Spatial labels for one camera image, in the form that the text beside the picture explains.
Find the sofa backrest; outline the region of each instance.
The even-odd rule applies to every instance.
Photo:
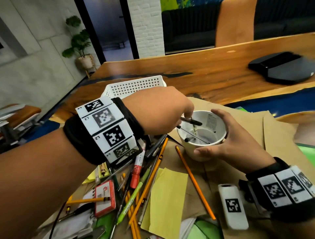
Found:
[[[222,1],[211,0],[205,5],[163,11],[163,24],[164,19],[170,18],[173,36],[215,30]]]
[[[257,0],[254,24],[315,16],[314,0]]]

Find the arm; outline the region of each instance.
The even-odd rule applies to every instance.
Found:
[[[174,87],[141,90],[123,99],[146,134],[165,134],[194,106]],[[95,169],[62,129],[0,155],[0,238],[30,238]]]
[[[246,174],[276,162],[228,112],[219,109],[211,111],[223,119],[227,139],[219,145],[198,148],[195,154],[222,159]],[[301,223],[272,220],[272,224],[280,238],[315,238],[315,219]]]

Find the hand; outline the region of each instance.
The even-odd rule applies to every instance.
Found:
[[[276,162],[230,113],[220,109],[211,111],[224,121],[227,139],[219,145],[195,149],[196,155],[222,159],[244,173],[254,172]]]
[[[189,119],[194,110],[193,103],[172,86],[139,90],[122,101],[145,134],[152,135],[171,132],[181,124],[182,114]]]

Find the black wristband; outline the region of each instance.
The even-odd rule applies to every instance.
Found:
[[[127,120],[136,140],[144,134],[142,126],[139,124],[133,114],[127,109],[120,98],[114,98],[112,101]],[[106,157],[91,137],[80,117],[76,114],[65,122],[63,131],[66,137],[76,150],[91,164],[100,165],[106,161]]]
[[[274,157],[274,159],[276,163],[246,175],[246,178],[252,181],[251,185],[259,204],[271,212],[272,219],[281,222],[299,223],[315,218],[315,198],[300,203],[293,202],[290,205],[282,207],[275,207],[272,204],[257,179],[290,168],[289,165],[280,158]]]

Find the white brick wall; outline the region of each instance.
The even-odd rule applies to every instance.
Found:
[[[140,58],[165,55],[160,0],[127,0]]]

